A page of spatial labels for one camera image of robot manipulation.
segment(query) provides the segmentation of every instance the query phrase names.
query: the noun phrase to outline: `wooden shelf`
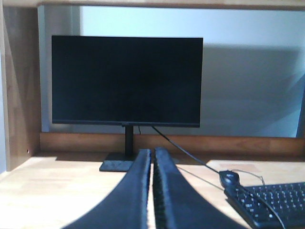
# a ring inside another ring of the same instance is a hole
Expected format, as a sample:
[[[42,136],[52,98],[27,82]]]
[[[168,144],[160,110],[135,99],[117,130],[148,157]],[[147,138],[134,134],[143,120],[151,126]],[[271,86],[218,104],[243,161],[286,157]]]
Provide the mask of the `wooden shelf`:
[[[38,7],[43,4],[203,9],[305,10],[305,0],[3,0],[4,6]]]
[[[171,135],[171,140],[195,154],[248,156],[302,156],[304,138],[280,137],[219,137]],[[41,133],[41,151],[62,152],[123,152],[123,134]],[[159,135],[134,135],[134,150],[158,146],[176,154],[182,152]]]

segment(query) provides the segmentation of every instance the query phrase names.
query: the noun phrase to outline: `mouse cable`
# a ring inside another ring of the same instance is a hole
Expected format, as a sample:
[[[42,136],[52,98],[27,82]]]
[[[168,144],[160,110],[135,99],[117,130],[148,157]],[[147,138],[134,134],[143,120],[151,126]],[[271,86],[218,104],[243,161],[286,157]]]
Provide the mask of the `mouse cable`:
[[[208,166],[205,162],[203,162],[202,160],[196,158],[195,156],[193,156],[192,154],[190,154],[189,152],[187,152],[185,149],[183,149],[181,146],[179,146],[177,143],[173,142],[171,139],[169,139],[167,136],[165,136],[164,134],[162,134],[156,127],[152,126],[152,128],[158,133],[160,134],[162,137],[164,137],[167,141],[169,141],[172,145],[174,145],[175,147],[177,147],[178,149],[180,149],[182,152],[184,152],[185,154],[187,154],[188,156],[190,156],[191,158],[193,158],[195,161],[199,162],[201,165],[207,167],[208,169],[214,171],[215,173],[219,174],[219,171],[217,171],[216,169]],[[275,215],[275,217],[277,218],[277,220],[279,221],[279,223],[281,224],[281,227],[283,229],[286,229],[282,219],[280,218],[280,216],[276,213],[276,211],[261,197],[257,196],[255,193],[253,193],[252,191],[250,191],[249,189],[245,188],[244,186],[235,183],[239,188],[241,188],[243,190],[244,193],[246,193],[247,195],[256,198],[258,200],[260,200],[261,202],[263,202],[267,208]]]
[[[266,185],[263,176],[258,176],[258,175],[254,174],[254,173],[251,173],[251,172],[248,172],[248,171],[244,171],[244,170],[241,170],[241,169],[231,169],[231,171],[232,172],[237,171],[237,172],[242,172],[242,173],[248,173],[248,174],[250,174],[250,175],[252,175],[254,177],[257,177],[258,179],[261,180],[263,185]]]

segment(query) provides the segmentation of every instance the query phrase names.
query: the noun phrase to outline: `monitor stand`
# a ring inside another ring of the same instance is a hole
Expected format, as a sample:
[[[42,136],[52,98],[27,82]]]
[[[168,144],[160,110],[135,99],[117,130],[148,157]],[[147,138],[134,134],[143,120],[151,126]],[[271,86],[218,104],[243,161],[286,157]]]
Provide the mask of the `monitor stand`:
[[[104,159],[100,171],[127,172],[136,155],[133,153],[133,125],[125,126],[125,153],[110,153]]]

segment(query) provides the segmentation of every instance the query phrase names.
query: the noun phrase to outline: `black cable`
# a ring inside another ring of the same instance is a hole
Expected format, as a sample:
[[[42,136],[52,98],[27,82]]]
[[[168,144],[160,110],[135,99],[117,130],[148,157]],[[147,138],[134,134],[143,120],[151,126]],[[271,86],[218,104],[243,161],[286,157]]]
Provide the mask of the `black cable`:
[[[158,133],[160,134],[162,137],[164,137],[167,141],[169,141],[171,144],[173,144],[175,147],[177,147],[178,149],[180,149],[182,152],[184,152],[185,154],[187,154],[188,156],[190,156],[192,159],[194,159],[195,161],[199,162],[201,165],[209,168],[210,170],[214,171],[215,173],[219,174],[219,172],[212,168],[209,167],[205,162],[203,162],[202,160],[194,157],[193,155],[191,155],[189,152],[187,152],[185,149],[183,149],[181,146],[179,146],[178,144],[176,144],[175,142],[173,142],[171,139],[169,139],[167,136],[165,136],[164,134],[162,134],[158,129],[156,129],[156,127],[152,126],[152,128]]]
[[[173,144],[175,147],[177,147],[178,149],[180,149],[182,152],[184,152],[185,154],[187,154],[188,156],[190,156],[191,158],[193,158],[195,161],[199,162],[201,165],[207,167],[208,169],[214,171],[215,173],[219,174],[219,171],[215,170],[214,168],[208,166],[206,163],[204,163],[203,161],[201,161],[200,159],[196,158],[195,156],[193,156],[192,154],[190,154],[189,152],[187,152],[185,149],[183,149],[181,146],[179,146],[178,144],[176,144],[175,142],[173,142],[171,139],[169,139],[167,136],[165,136],[164,134],[162,134],[156,127],[152,126],[152,128],[158,133],[160,134],[162,137],[164,137],[167,141],[169,141],[171,144]],[[261,202],[263,202],[269,209],[270,211],[275,215],[275,217],[278,219],[278,221],[280,222],[281,226],[283,229],[286,229],[285,225],[283,224],[282,219],[280,218],[280,216],[276,213],[276,211],[274,211],[274,209],[261,197],[257,196],[255,193],[253,193],[252,191],[248,190],[247,188],[245,188],[244,186],[236,183],[234,180],[231,180],[236,186],[238,186],[239,188],[241,188],[243,190],[244,193],[248,194],[251,197],[257,198],[259,199]]]

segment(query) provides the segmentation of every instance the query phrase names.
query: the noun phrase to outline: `monitor stand base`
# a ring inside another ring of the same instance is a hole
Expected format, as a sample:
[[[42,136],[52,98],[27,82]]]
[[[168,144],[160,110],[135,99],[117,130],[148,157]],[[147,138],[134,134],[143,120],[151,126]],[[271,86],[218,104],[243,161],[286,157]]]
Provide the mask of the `monitor stand base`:
[[[136,156],[126,156],[123,153],[110,153],[100,167],[100,171],[127,172]]]

